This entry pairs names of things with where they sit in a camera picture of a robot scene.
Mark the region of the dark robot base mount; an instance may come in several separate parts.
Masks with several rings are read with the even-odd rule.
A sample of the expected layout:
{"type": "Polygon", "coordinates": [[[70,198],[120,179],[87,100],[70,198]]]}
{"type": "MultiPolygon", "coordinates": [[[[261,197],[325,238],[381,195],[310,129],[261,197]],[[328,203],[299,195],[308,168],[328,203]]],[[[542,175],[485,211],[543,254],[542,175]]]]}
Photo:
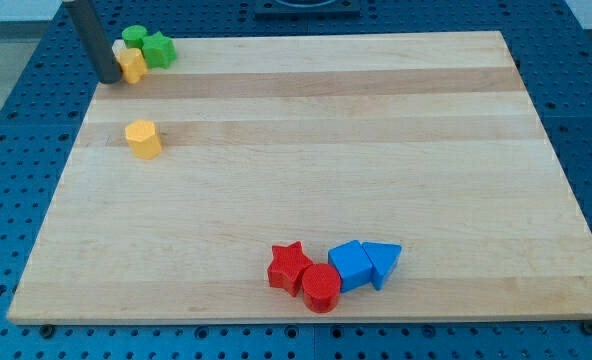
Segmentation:
{"type": "Polygon", "coordinates": [[[317,16],[350,16],[361,13],[360,0],[254,0],[257,19],[300,19],[317,16]]]}

